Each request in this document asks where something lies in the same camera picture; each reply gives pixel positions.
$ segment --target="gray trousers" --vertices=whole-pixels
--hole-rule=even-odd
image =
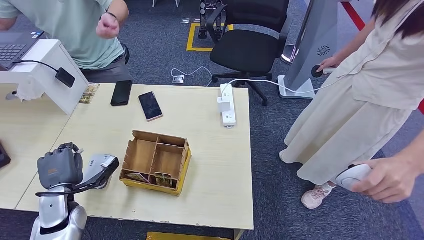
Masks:
[[[81,69],[82,74],[90,83],[115,84],[118,81],[133,80],[125,65],[125,54],[115,59],[109,66],[102,69]]]

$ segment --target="man's hand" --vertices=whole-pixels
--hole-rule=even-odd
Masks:
[[[113,39],[118,36],[120,32],[120,24],[118,20],[109,13],[101,16],[95,33],[104,39]]]
[[[367,164],[372,171],[352,187],[352,192],[368,195],[385,204],[409,198],[415,180],[420,175],[420,170],[413,161],[398,156],[355,163],[357,164]]]

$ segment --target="rose gold phone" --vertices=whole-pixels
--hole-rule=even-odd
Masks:
[[[161,107],[159,106],[159,103],[156,100],[156,96],[152,91],[138,96],[138,100],[140,100],[141,107],[143,108],[147,122],[156,120],[164,116]]]

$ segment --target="wristband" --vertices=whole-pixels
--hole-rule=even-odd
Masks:
[[[109,15],[112,15],[112,17],[114,17],[116,20],[118,20],[118,18],[117,18],[117,16],[115,16],[115,14],[108,12],[108,11],[106,13],[109,14]]]
[[[117,16],[115,16],[115,14],[113,14],[113,13],[111,13],[111,12],[105,12],[105,13],[103,13],[102,14],[102,16],[104,15],[104,14],[109,14],[109,15],[111,15],[112,17],[114,17],[116,20],[118,20],[118,18],[117,18]]]

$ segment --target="power strip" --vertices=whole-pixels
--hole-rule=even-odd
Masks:
[[[224,127],[232,129],[236,126],[236,110],[234,108],[233,86],[231,84],[227,85],[228,83],[221,84],[221,101],[229,102],[229,110],[222,111],[222,123]]]

